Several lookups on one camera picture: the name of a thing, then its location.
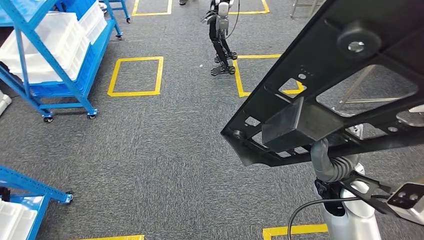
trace white plastic bin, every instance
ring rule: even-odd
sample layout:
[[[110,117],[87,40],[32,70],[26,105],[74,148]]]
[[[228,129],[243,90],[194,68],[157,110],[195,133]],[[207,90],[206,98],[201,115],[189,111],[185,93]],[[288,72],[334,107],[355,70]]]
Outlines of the white plastic bin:
[[[0,240],[9,240],[24,213],[21,204],[0,200]]]
[[[0,240],[26,240],[36,216],[36,210],[0,199]]]
[[[80,72],[81,66],[83,65],[84,57],[86,56],[89,45],[90,41],[84,36],[78,44],[77,48],[68,56],[68,65],[62,65],[63,70],[67,73],[68,77],[72,81],[75,81],[78,77],[78,73]],[[17,71],[10,70],[10,72],[18,76],[21,80],[24,80],[24,74],[22,73],[21,68],[17,69]],[[27,72],[28,82],[30,84],[63,81],[50,65],[47,65],[46,68],[27,70]]]
[[[10,240],[27,240],[28,234],[36,220],[37,211],[24,209],[22,217],[16,225],[14,233],[11,235]]]
[[[82,63],[88,48],[88,39],[77,21],[77,15],[72,12],[48,13],[35,32],[69,77],[75,76],[76,79],[81,68],[78,63]],[[22,35],[22,41],[29,83],[61,81],[25,35]],[[1,46],[0,61],[9,67],[11,73],[23,79],[15,31]]]
[[[108,24],[105,20],[103,11],[100,9],[98,1],[93,3],[79,20],[79,23],[85,30],[85,35],[90,40],[91,44],[94,44]]]
[[[0,115],[2,115],[2,113],[8,107],[8,105],[11,104],[11,103],[12,103],[11,98],[8,95],[3,94],[2,91],[0,91]]]

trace blue metal shelf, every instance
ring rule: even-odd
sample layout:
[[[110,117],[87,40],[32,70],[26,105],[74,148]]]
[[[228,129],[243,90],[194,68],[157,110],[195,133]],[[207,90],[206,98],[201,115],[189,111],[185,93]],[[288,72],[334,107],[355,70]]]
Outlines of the blue metal shelf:
[[[12,0],[23,18],[35,28],[57,0]],[[0,6],[0,27],[13,27],[11,17]]]
[[[75,83],[77,83],[77,86],[81,86],[80,90],[82,91],[82,95],[84,97],[87,97],[90,93],[94,79],[96,78],[96,73],[100,67],[100,63],[102,62],[103,56],[105,55],[109,39],[115,26],[115,20],[113,19],[109,19],[106,22],[107,25],[104,28],[103,32],[100,34],[95,43],[88,48],[84,62],[81,66],[81,70],[79,71],[77,79],[74,81]],[[34,88],[36,86],[45,86],[46,84],[65,85],[63,82],[47,82],[39,84],[30,84],[29,86]],[[64,86],[61,91],[55,91],[54,93],[37,93],[36,91],[34,92],[34,97],[40,98],[64,98],[72,96],[74,96],[74,93],[67,89],[66,86]]]
[[[35,32],[36,26],[57,1],[58,0],[0,0],[0,8],[2,8],[0,9],[0,26],[13,26],[15,28],[17,47],[20,53],[22,66],[23,84],[1,66],[0,79],[41,113],[46,122],[51,122],[52,120],[52,112],[48,109],[58,108],[82,107],[86,109],[89,118],[94,118],[97,114],[97,109],[91,105],[87,97],[92,88],[100,62],[105,54],[113,28],[116,29],[116,37],[118,38],[122,37],[122,32],[115,20],[110,0],[104,0],[110,19],[107,20],[106,28],[100,34],[96,42],[88,48],[78,77],[75,81],[72,81]],[[77,7],[82,6],[84,3],[88,3],[88,0],[74,0],[72,6],[76,8],[74,9],[71,7],[70,10],[74,9],[75,11],[79,11]],[[50,64],[53,70],[62,79],[61,82],[29,84],[21,33],[26,35],[37,51],[45,58],[48,64]],[[43,104],[40,99],[52,97],[75,97],[77,102]]]
[[[109,3],[120,3],[121,7],[113,7],[113,11],[122,10],[125,14],[126,22],[130,23],[131,16],[128,14],[127,5],[125,4],[126,0],[109,0]],[[98,0],[99,3],[104,3],[105,0]]]
[[[10,195],[11,203],[22,204],[25,207],[36,210],[34,223],[26,240],[36,239],[40,224],[50,201],[57,201],[62,204],[69,204],[73,195],[59,191],[53,187],[45,185],[35,179],[20,174],[0,165],[0,186],[27,191],[28,193],[18,193]]]

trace mounting hole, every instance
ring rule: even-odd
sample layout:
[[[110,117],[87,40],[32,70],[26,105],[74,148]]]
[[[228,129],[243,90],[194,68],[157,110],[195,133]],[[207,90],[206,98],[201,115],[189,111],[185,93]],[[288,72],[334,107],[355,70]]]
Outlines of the mounting hole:
[[[418,200],[418,195],[414,193],[411,196],[409,196],[409,199],[412,200],[412,201],[417,201]]]
[[[297,75],[297,77],[299,78],[299,79],[306,79],[306,75],[305,74],[303,74],[303,73],[301,73],[301,74],[299,74],[299,75]]]
[[[387,129],[392,133],[396,133],[398,131],[398,129],[394,126],[389,126]]]
[[[349,45],[347,46],[347,49],[349,49],[349,51],[354,53],[360,53],[365,49],[365,44],[362,41],[353,41],[349,43]]]

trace yellow floor tape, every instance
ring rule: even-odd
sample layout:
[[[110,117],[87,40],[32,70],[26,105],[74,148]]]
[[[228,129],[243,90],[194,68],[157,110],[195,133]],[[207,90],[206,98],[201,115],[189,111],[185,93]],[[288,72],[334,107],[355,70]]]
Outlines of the yellow floor tape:
[[[272,240],[275,236],[287,235],[287,227],[270,227],[262,229],[263,240]],[[291,234],[313,234],[328,232],[326,224],[297,225],[291,227]]]
[[[144,235],[133,235],[133,236],[112,236],[112,237],[101,237],[101,238],[90,238],[81,240],[144,240]]]

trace blue metal frame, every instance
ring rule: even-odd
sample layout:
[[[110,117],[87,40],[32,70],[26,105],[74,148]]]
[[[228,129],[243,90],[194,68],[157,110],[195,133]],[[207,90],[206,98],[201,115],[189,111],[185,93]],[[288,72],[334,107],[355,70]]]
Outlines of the blue metal frame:
[[[104,3],[106,0],[99,0],[100,3]],[[121,3],[122,7],[112,7],[111,9],[113,11],[123,10],[123,13],[125,14],[125,17],[127,21],[131,18],[131,16],[128,14],[127,5],[125,4],[126,0],[109,0],[109,3]]]
[[[44,15],[48,12],[49,9],[56,4],[57,0],[46,0],[44,4],[37,5],[34,12],[30,14],[26,14],[25,17],[21,15],[19,10],[14,5],[14,1],[22,4],[24,0],[0,0],[0,10],[5,12],[6,15],[10,18],[5,18],[6,20],[2,20],[0,22],[0,26],[12,26],[16,31],[16,40],[21,60],[21,67],[23,73],[23,84],[18,82],[10,73],[8,73],[4,68],[0,66],[0,77],[1,79],[9,85],[13,90],[15,90],[19,95],[21,95],[25,100],[27,100],[34,108],[36,108],[43,117],[51,117],[52,113],[47,109],[57,109],[57,108],[78,108],[83,107],[86,109],[87,114],[89,116],[93,116],[97,114],[97,109],[95,109],[88,100],[88,94],[94,82],[94,78],[96,76],[97,70],[99,69],[100,62],[104,56],[106,47],[108,45],[108,41],[110,35],[112,33],[113,27],[115,27],[117,32],[117,37],[122,36],[122,32],[115,21],[114,14],[112,13],[112,8],[110,6],[109,0],[104,0],[107,9],[109,11],[110,19],[107,20],[107,26],[100,34],[100,37],[97,41],[91,46],[91,50],[95,53],[94,58],[86,58],[82,63],[81,69],[88,71],[88,76],[78,76],[79,78],[87,78],[80,79],[80,82],[83,82],[84,89],[81,91],[73,82],[64,69],[60,66],[57,60],[53,57],[50,51],[46,48],[46,46],[41,41],[40,37],[35,32],[36,26],[43,19]],[[50,95],[34,95],[31,91],[31,84],[28,82],[28,73],[27,67],[25,63],[25,54],[23,50],[22,43],[22,34],[24,33],[29,41],[34,45],[34,47],[41,53],[41,55],[46,59],[48,64],[51,65],[53,70],[57,73],[57,75],[62,79],[63,84],[66,85],[68,92],[58,92],[57,94]],[[42,104],[40,101],[40,97],[75,97],[78,102],[75,103],[52,103],[52,104]]]
[[[18,203],[36,210],[34,223],[26,240],[36,239],[43,216],[49,205],[49,201],[57,201],[61,204],[69,204],[73,198],[72,194],[62,192],[54,187],[48,186],[19,172],[0,165],[0,186],[17,188],[28,193],[11,194],[10,202]]]

